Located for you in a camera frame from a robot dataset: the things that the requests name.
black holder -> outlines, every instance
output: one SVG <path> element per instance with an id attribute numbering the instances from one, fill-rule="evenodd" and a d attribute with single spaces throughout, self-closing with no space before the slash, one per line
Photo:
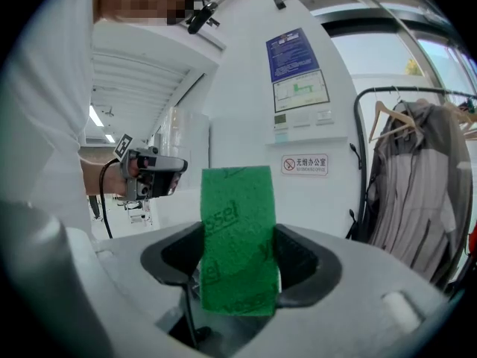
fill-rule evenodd
<path id="1" fill-rule="evenodd" d="M 189 283 L 203 255 L 205 230 L 201 222 L 147 247 L 142 267 L 164 285 L 181 286 L 186 294 L 188 345 L 197 348 L 190 307 Z M 310 307 L 328 295 L 341 279 L 341 263 L 334 253 L 282 224 L 274 228 L 274 256 L 282 291 L 276 309 Z"/>

hanging clothes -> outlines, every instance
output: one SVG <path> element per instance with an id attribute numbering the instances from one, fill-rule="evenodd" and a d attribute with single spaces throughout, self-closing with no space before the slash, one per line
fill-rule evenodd
<path id="1" fill-rule="evenodd" d="M 362 241 L 440 285 L 456 267 L 469 229 L 469 153 L 444 107 L 401 102 L 394 109 L 413 118 L 417 128 L 376 143 Z M 400 125 L 390 117 L 382 133 Z"/>

green sponge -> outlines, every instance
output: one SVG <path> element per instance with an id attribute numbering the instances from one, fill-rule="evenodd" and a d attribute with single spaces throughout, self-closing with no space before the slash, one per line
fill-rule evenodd
<path id="1" fill-rule="evenodd" d="M 202 307 L 227 315 L 273 315 L 278 268 L 270 167 L 203 170 L 200 217 Z"/>

